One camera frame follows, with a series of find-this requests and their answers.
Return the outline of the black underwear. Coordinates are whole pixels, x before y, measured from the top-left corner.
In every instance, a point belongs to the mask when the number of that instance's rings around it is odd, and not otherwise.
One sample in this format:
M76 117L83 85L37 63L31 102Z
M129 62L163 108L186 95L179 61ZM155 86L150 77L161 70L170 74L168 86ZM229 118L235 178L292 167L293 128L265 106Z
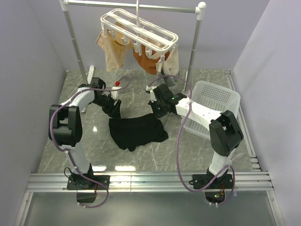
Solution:
M110 135L115 144L123 150L134 151L151 142L161 143L168 139L168 133L155 114L127 119L109 119Z

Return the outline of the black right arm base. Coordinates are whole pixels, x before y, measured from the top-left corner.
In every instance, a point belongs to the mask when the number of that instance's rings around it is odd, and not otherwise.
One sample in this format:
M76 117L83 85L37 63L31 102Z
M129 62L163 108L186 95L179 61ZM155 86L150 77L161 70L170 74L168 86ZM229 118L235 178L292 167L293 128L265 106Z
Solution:
M193 174L192 180L189 181L189 185L193 186L194 190L201 189L207 185L213 174L207 171L206 174ZM227 200L226 189L231 189L230 195L234 193L235 177L226 171L221 177L217 177L206 189L205 198L209 204L221 205Z

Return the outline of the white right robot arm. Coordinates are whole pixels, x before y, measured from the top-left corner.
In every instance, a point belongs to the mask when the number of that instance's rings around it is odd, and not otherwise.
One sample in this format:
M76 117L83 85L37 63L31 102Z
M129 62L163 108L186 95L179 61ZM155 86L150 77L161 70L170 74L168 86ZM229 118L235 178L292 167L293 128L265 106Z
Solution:
M173 94L166 84L147 86L146 92L150 94L149 105L159 118L174 113L184 121L195 121L209 132L214 155L207 170L207 182L213 188L222 185L232 153L244 139L237 115L230 110L221 112L208 108L181 93Z

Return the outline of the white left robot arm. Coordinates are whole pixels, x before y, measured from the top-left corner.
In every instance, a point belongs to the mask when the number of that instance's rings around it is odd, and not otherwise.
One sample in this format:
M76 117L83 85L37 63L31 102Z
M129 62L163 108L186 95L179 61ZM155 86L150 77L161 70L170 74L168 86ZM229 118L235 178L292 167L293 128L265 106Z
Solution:
M109 117L121 118L121 100L118 99L118 91L121 89L120 81L107 87L102 79L93 77L90 84L81 84L65 102L51 105L48 136L56 148L68 156L73 166L69 176L72 184L84 189L90 189L96 184L91 163L80 143L83 133L81 112L89 104L95 104Z

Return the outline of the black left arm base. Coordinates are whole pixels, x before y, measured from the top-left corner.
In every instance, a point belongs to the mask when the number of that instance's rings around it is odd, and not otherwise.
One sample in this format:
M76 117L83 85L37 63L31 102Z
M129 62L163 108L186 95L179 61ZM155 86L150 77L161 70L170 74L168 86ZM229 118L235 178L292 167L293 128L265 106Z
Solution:
M66 190L76 191L76 200L82 207L87 207L87 204L92 204L96 201L98 191L108 191L110 184L109 175L94 175L92 166L83 176L71 171L66 167L63 171L64 175L68 178Z

